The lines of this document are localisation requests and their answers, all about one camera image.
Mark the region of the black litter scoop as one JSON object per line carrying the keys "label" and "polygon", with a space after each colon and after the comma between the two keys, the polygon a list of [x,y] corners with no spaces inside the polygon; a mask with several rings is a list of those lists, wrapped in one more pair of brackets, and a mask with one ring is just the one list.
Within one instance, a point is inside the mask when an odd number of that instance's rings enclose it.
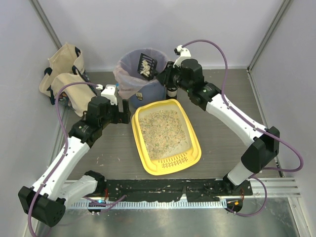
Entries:
{"label": "black litter scoop", "polygon": [[137,72],[145,80],[151,81],[158,74],[157,60],[149,57],[148,55],[141,53],[138,63]]}

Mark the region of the litter clumps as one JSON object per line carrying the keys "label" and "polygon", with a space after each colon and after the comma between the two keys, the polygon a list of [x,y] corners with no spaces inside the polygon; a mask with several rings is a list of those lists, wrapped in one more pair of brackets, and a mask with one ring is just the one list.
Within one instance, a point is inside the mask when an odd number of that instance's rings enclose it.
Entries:
{"label": "litter clumps", "polygon": [[140,74],[149,77],[151,74],[151,66],[146,60],[141,62]]}

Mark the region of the yellow litter box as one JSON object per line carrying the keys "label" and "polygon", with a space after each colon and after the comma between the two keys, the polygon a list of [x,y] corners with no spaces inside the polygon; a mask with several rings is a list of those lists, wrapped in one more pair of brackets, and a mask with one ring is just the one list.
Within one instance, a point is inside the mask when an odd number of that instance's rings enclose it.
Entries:
{"label": "yellow litter box", "polygon": [[[160,110],[174,110],[179,113],[188,146],[181,153],[174,154],[163,159],[151,160],[145,147],[145,142],[139,125],[139,119]],[[200,160],[201,148],[198,138],[188,116],[177,100],[169,99],[157,101],[138,108],[132,117],[131,124],[141,163],[149,174],[159,176],[175,173],[196,164]]]}

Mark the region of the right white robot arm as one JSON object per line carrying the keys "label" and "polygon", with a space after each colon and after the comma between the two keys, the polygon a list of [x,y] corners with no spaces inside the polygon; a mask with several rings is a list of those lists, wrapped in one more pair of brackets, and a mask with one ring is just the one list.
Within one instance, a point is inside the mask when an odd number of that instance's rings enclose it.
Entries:
{"label": "right white robot arm", "polygon": [[246,179],[259,173],[278,155],[279,130],[274,126],[264,127],[230,103],[220,88],[204,80],[202,66],[196,59],[186,59],[180,66],[168,62],[155,76],[168,91],[186,91],[193,104],[218,118],[247,147],[240,162],[223,177],[227,193],[239,190]]}

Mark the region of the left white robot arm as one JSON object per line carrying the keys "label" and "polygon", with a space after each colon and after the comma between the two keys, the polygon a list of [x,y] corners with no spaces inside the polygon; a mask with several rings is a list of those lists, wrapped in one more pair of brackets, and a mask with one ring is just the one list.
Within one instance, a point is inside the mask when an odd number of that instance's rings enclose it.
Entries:
{"label": "left white robot arm", "polygon": [[66,179],[90,150],[103,129],[112,124],[130,123],[129,101],[122,101],[123,111],[110,100],[96,96],[88,103],[84,117],[75,123],[66,135],[66,142],[46,172],[31,186],[23,186],[18,192],[24,212],[49,227],[56,226],[73,203],[84,196],[101,194],[106,189],[105,177],[95,171],[87,171],[76,182],[64,187]]}

